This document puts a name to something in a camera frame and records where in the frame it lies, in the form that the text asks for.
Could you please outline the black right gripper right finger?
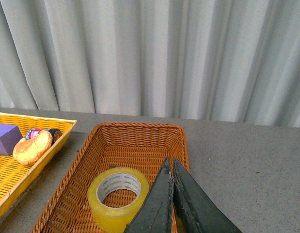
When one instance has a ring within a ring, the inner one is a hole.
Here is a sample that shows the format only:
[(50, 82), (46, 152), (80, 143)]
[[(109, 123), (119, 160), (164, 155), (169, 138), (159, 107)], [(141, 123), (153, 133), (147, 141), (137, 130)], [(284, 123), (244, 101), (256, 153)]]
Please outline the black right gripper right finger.
[(188, 233), (239, 233), (177, 158), (173, 161), (174, 207)]

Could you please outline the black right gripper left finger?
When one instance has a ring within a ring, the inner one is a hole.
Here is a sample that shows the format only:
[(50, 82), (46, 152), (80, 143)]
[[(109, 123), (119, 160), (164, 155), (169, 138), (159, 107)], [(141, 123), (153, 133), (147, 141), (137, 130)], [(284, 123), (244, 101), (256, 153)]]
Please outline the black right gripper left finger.
[(170, 233), (172, 229), (174, 178), (165, 158), (140, 210), (126, 226), (126, 233)]

